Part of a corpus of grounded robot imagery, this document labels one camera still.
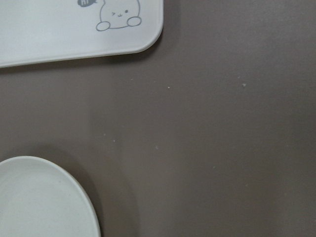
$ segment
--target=rectangular white tray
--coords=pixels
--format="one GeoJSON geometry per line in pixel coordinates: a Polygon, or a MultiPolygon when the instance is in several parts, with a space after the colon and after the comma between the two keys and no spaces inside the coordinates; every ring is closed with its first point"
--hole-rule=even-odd
{"type": "Polygon", "coordinates": [[[0,67],[140,52],[159,37],[163,0],[6,0],[0,67]]]}

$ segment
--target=bear face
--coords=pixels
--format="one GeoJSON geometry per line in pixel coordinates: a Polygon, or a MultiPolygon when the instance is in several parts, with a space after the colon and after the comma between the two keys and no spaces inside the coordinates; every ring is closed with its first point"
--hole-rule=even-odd
{"type": "Polygon", "coordinates": [[[97,30],[119,29],[141,23],[138,0],[104,0],[97,30]]]}

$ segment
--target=bear paw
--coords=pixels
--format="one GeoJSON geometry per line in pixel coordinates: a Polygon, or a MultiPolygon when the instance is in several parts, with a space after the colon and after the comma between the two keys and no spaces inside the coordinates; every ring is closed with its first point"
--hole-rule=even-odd
{"type": "Polygon", "coordinates": [[[102,21],[100,22],[96,28],[97,31],[106,31],[108,28],[110,28],[111,24],[108,21],[102,21]]]}
{"type": "Polygon", "coordinates": [[[142,23],[142,18],[133,16],[127,20],[128,26],[139,26],[142,23]]]}

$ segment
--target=round white plate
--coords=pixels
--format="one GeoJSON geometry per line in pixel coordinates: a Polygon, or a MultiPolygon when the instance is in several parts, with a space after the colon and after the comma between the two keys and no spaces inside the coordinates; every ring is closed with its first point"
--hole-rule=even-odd
{"type": "Polygon", "coordinates": [[[0,162],[0,236],[99,237],[89,197],[68,172],[37,157],[0,162]]]}

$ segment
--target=gray table surface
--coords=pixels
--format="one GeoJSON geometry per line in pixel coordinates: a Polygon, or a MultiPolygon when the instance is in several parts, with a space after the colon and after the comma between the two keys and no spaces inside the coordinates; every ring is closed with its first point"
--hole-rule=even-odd
{"type": "Polygon", "coordinates": [[[315,1],[165,0],[145,52],[0,69],[0,161],[65,168],[105,237],[312,237],[315,64],[315,1]]]}

